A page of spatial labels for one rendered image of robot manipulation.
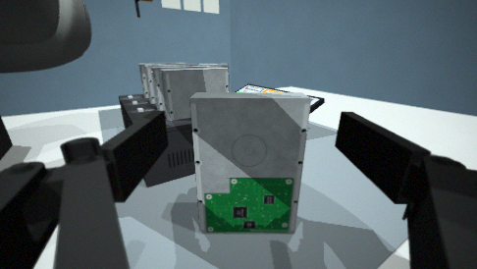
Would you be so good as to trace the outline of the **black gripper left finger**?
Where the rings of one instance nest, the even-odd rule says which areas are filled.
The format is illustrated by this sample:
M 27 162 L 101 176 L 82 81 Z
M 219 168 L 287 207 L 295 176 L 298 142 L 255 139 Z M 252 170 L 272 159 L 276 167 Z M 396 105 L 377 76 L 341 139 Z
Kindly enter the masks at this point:
M 33 269 L 57 226 L 53 269 L 130 269 L 115 202 L 168 145 L 165 112 L 152 111 L 101 145 L 97 137 L 62 143 L 63 166 L 2 170 L 0 269 Z

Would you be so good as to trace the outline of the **grey flat mat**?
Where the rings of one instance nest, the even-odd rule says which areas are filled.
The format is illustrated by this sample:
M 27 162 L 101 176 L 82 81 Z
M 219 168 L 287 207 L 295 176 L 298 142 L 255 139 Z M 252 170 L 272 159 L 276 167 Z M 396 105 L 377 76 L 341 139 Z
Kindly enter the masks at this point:
M 407 239 L 394 204 L 308 122 L 295 233 L 200 234 L 195 174 L 115 203 L 130 269 L 378 269 Z

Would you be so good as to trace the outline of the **black status display screen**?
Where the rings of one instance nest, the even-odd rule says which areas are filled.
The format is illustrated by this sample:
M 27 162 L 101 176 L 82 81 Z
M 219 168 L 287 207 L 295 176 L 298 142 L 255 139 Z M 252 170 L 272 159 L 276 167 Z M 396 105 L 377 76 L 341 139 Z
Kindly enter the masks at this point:
M 259 86 L 254 84 L 247 84 L 246 86 L 242 87 L 236 92 L 290 92 L 290 91 L 279 90 L 275 88 Z M 307 95 L 307 96 L 311 98 L 310 114 L 325 103 L 325 98 L 311 96 L 311 95 Z

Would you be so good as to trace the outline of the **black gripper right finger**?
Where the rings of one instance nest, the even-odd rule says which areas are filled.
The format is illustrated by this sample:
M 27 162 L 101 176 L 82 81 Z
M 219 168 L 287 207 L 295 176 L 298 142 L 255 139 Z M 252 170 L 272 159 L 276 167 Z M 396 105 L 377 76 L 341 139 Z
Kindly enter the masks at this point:
M 410 269 L 477 269 L 477 170 L 341 111 L 335 147 L 394 204 L 407 204 Z

